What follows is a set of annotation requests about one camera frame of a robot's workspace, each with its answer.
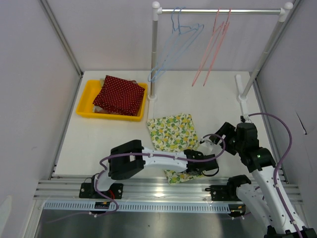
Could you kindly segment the lemon print skirt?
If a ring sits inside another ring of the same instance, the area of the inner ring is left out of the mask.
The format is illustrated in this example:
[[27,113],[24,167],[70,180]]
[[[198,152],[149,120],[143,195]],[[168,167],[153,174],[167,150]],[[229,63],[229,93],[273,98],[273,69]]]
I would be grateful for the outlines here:
[[198,136],[190,114],[178,114],[157,119],[148,119],[147,127],[156,150],[182,152],[197,150]]

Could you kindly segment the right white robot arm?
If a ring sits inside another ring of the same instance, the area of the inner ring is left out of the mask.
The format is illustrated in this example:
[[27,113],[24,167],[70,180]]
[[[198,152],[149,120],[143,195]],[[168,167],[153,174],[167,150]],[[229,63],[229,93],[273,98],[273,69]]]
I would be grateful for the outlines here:
[[232,200],[241,200],[266,232],[266,238],[315,238],[316,231],[306,227],[292,206],[282,182],[276,173],[277,165],[271,152],[260,146],[258,130],[253,123],[233,126],[226,122],[209,137],[223,150],[239,155],[256,181],[254,188],[246,175],[228,179],[226,194]]

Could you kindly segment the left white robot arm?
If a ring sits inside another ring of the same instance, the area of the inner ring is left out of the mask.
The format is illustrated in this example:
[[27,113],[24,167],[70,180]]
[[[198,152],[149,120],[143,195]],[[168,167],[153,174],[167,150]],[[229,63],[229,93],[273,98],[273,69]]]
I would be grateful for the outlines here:
[[144,147],[141,140],[132,140],[113,148],[108,157],[101,159],[101,173],[93,175],[90,182],[83,182],[79,197],[99,199],[107,196],[121,199],[122,180],[127,180],[147,168],[163,169],[179,176],[205,176],[208,171],[219,172],[212,143],[203,141],[197,150],[182,152],[155,151]]

